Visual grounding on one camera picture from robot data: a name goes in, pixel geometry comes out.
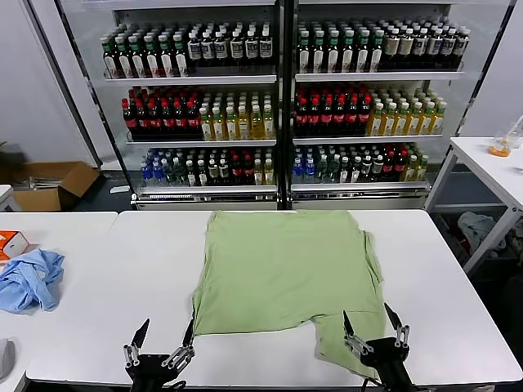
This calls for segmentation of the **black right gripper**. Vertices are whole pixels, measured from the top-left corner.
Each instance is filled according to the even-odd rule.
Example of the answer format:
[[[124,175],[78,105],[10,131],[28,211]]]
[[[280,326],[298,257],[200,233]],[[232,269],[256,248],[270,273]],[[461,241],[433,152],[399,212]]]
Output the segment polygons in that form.
[[[383,386],[411,386],[404,362],[409,355],[409,325],[404,325],[399,315],[384,304],[387,316],[396,331],[395,337],[384,337],[365,342],[355,334],[346,311],[343,311],[344,341],[363,365],[377,371]]]

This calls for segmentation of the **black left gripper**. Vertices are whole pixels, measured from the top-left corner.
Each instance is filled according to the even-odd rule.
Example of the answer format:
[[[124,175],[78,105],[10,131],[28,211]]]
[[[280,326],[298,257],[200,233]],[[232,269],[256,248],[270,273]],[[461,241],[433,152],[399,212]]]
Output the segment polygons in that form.
[[[123,346],[126,372],[132,380],[131,392],[162,391],[175,381],[195,355],[193,347],[194,320],[191,319],[181,346],[167,354],[140,354],[150,325],[148,318],[136,330],[131,344]]]

